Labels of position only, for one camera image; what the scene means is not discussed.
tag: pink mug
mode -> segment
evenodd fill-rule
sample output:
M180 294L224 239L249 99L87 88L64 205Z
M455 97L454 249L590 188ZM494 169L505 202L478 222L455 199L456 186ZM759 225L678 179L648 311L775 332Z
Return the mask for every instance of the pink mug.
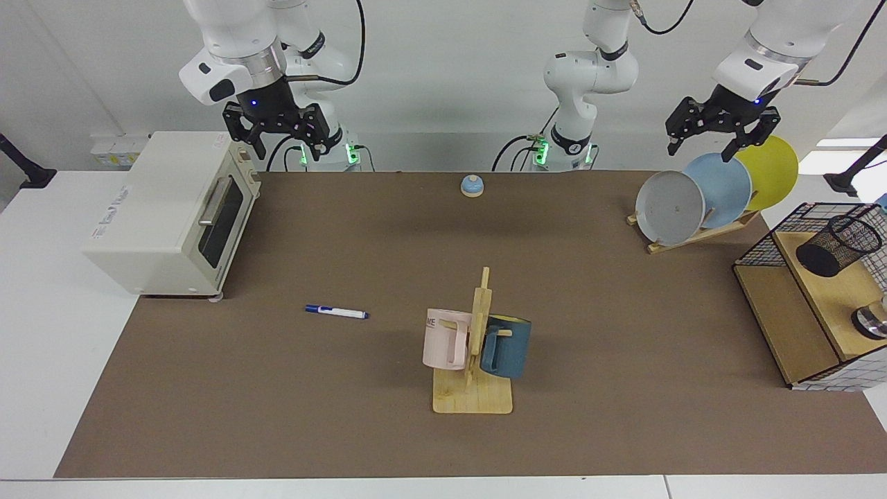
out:
M470 325L471 313L429 308L422 363L430 368L464 369Z

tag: plate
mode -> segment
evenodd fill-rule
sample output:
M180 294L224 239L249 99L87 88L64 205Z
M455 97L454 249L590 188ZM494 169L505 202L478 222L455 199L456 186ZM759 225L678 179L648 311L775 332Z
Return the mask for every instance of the plate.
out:
M660 171L640 188L634 204L640 231L652 242L675 246L693 237L703 222L703 191L680 171Z
M694 159L684 169L705 197L705 210L712 210L703 221L703 228L717 229L733 223L749 206L751 176L736 158L728 162L719 153L708 153Z
M771 135L759 147L747 147L736 153L751 175L757 191L749 210L763 210L785 199L797 182L797 154L783 139Z

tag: marker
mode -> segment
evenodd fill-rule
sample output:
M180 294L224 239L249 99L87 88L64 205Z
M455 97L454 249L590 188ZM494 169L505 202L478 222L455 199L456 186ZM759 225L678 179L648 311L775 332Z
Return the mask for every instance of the marker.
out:
M359 310L348 310L347 308L332 308L331 306L306 305L305 312L325 313L326 315L338 315L340 317L350 317L352 319L369 319L370 314Z

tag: white table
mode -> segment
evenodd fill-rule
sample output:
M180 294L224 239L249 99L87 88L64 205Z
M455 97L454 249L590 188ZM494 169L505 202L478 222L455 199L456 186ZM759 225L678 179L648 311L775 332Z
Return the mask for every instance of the white table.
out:
M0 213L0 497L882 498L887 475L53 480L136 298L79 246L123 183L62 171ZM887 387L870 391L887 421Z

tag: wooden mug holder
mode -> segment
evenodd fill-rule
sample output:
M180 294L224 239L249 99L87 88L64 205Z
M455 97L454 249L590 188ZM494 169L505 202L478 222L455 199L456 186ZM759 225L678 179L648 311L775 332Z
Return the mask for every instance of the wooden mug holder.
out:
M468 329L468 360L462 370L435 369L432 407L438 414L510 414L514 408L511 380L481 369L481 348L486 333L493 291L487 286L490 268L483 268L481 287L475 288ZM511 331L500 330L501 336Z

